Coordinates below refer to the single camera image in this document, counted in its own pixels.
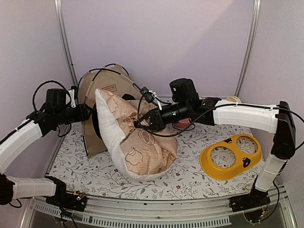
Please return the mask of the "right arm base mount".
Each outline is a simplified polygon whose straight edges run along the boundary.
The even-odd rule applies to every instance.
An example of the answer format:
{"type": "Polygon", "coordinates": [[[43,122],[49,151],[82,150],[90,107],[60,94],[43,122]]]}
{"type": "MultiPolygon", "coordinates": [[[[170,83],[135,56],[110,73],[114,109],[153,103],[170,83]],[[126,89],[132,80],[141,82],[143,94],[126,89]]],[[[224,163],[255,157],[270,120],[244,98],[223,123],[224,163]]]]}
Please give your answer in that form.
{"type": "Polygon", "coordinates": [[[268,192],[253,188],[248,194],[234,196],[229,199],[229,207],[233,212],[245,211],[244,217],[250,223],[259,223],[269,209],[268,192]]]}

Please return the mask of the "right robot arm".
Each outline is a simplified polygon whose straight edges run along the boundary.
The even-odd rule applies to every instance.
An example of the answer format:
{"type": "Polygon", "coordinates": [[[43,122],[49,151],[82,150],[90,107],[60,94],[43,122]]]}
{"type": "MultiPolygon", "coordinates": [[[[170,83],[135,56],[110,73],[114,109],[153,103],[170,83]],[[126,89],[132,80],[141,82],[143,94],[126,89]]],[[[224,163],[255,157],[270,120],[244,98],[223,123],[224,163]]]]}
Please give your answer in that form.
{"type": "Polygon", "coordinates": [[[256,105],[215,97],[201,100],[193,81],[187,78],[170,82],[170,89],[175,103],[154,108],[139,116],[134,123],[135,127],[155,135],[166,125],[189,118],[192,124],[237,125],[274,134],[270,155],[257,176],[254,190],[246,195],[247,205],[256,207],[296,151],[295,113],[289,109],[288,103],[281,101],[278,105],[256,105]]]}

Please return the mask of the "black flexible tent pole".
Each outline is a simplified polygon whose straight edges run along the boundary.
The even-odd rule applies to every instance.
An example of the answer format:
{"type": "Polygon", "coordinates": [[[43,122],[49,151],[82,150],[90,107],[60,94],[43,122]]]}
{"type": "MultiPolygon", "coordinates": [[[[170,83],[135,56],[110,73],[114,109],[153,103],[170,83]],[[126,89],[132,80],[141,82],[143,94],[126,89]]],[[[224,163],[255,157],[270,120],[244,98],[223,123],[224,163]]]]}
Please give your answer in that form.
{"type": "Polygon", "coordinates": [[[125,100],[139,100],[141,93],[134,85],[126,69],[119,64],[108,64],[104,67],[107,75],[103,90],[108,90],[125,100]]]}

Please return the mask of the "white and brown pillow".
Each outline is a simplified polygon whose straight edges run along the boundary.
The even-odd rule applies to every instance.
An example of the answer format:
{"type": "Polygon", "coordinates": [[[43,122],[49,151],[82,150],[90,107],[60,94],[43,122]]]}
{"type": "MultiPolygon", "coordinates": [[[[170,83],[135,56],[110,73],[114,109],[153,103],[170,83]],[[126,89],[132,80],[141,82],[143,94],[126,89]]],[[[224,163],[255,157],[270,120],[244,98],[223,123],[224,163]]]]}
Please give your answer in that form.
{"type": "Polygon", "coordinates": [[[115,167],[141,181],[162,176],[177,158],[178,141],[167,129],[152,135],[134,122],[155,106],[146,101],[106,98],[95,91],[100,135],[115,167]]]}

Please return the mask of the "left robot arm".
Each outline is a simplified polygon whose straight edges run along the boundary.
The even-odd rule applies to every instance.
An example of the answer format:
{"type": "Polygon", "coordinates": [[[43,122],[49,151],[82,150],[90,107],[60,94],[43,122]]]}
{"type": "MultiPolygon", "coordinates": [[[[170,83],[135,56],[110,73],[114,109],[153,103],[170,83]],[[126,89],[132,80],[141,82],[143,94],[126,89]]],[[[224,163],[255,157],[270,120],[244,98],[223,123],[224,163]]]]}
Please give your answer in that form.
{"type": "Polygon", "coordinates": [[[83,211],[86,195],[67,192],[66,184],[51,176],[44,178],[16,178],[5,175],[10,164],[33,142],[55,131],[61,125],[71,125],[89,118],[85,104],[76,104],[76,87],[70,90],[48,89],[46,101],[0,142],[0,203],[10,204],[22,198],[45,197],[58,207],[83,211]]]}

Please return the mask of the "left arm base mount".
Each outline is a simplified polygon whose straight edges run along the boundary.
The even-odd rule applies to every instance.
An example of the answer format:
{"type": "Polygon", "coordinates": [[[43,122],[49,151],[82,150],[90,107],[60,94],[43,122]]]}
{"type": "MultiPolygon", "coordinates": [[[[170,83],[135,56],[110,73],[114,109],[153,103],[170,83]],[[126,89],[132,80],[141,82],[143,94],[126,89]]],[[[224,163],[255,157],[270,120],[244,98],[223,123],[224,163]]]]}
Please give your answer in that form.
{"type": "Polygon", "coordinates": [[[66,184],[51,176],[47,176],[47,179],[51,180],[55,186],[55,195],[46,197],[46,203],[75,211],[84,212],[87,203],[86,193],[81,191],[68,192],[66,184]]]}

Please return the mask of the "beige fabric pet tent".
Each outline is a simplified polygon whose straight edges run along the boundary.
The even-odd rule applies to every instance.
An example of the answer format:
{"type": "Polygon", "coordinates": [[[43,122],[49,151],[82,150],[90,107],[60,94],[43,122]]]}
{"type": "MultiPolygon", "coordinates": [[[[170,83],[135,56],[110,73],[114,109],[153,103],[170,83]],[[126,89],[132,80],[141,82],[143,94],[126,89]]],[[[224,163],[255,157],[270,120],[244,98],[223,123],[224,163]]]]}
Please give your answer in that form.
{"type": "Polygon", "coordinates": [[[105,95],[106,98],[118,98],[119,97],[118,95],[116,95],[108,90],[102,89],[102,87],[105,86],[105,82],[106,82],[108,73],[106,73],[104,66],[101,67],[100,69],[101,69],[101,72],[98,74],[96,79],[94,79],[94,85],[93,85],[94,93],[98,89],[98,90],[101,90],[101,94],[105,95]]]}

